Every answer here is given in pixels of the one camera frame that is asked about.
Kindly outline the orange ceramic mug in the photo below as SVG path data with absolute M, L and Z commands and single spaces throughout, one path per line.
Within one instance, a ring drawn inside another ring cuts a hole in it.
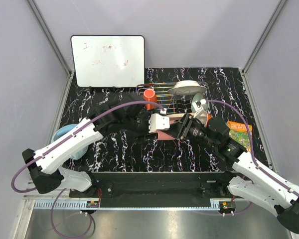
M 153 89 L 146 89 L 143 93 L 143 99 L 148 102 L 157 103 L 157 96 Z M 155 108 L 154 105 L 151 104 L 146 105 L 146 110 L 148 111 L 153 110 L 154 108 Z

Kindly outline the pink cream leaf plate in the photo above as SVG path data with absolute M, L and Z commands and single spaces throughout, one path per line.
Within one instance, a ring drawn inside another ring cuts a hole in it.
M 179 113 L 179 114 L 169 114 L 167 115 L 170 120 L 179 120 L 183 118 L 186 115 L 186 113 Z

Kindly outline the white scalloped plate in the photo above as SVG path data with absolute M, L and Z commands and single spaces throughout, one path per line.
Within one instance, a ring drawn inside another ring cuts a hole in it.
M 207 92 L 207 88 L 200 85 L 197 81 L 185 80 L 177 82 L 174 87 L 169 89 L 167 92 L 171 95 L 187 96 L 195 95 L 197 93 L 204 94 Z

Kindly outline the metal wire dish rack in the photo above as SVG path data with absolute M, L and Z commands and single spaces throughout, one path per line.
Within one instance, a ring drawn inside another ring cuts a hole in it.
M 136 92 L 139 95 L 143 95 L 146 89 L 153 89 L 157 96 L 157 103 L 166 108 L 168 115 L 178 113 L 192 113 L 191 100 L 194 95 L 176 96 L 171 95 L 167 92 L 169 89 L 174 87 L 176 83 L 177 82 L 139 84 L 136 87 Z M 206 99 L 210 98 L 208 84 L 206 82 L 198 83 L 207 88 L 207 92 L 205 92 L 203 95 Z

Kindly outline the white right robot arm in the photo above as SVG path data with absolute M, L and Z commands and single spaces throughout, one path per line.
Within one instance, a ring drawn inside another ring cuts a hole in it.
M 249 178 L 229 171 L 219 179 L 216 191 L 221 197 L 230 194 L 244 198 L 272 213 L 287 230 L 299 234 L 299 186 L 284 179 L 255 159 L 247 149 L 229 136 L 229 127 L 221 118 L 200 124 L 185 114 L 171 124 L 167 134 L 176 139 L 191 139 L 212 149 L 227 167 Z

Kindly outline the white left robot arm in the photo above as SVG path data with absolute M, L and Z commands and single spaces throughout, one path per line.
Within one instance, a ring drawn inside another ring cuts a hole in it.
M 121 101 L 108 102 L 90 110 L 72 130 L 48 146 L 36 151 L 25 150 L 22 156 L 38 193 L 62 188 L 93 197 L 98 185 L 92 176 L 62 165 L 75 153 L 112 133 L 130 130 L 140 135 L 148 134 L 150 112 L 145 110 L 148 104 L 142 96 L 127 93 Z

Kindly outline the white bowl orange outside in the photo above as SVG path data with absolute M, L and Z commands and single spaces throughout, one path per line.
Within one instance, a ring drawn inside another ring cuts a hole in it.
M 195 113 L 194 118 L 197 119 L 204 126 L 207 126 L 207 123 L 212 118 L 212 116 L 208 112 L 201 111 L 200 115 Z

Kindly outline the pink plastic cup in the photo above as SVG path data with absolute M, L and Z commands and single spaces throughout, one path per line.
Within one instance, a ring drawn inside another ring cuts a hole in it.
M 164 131 L 157 130 L 157 140 L 175 140 L 175 138 Z

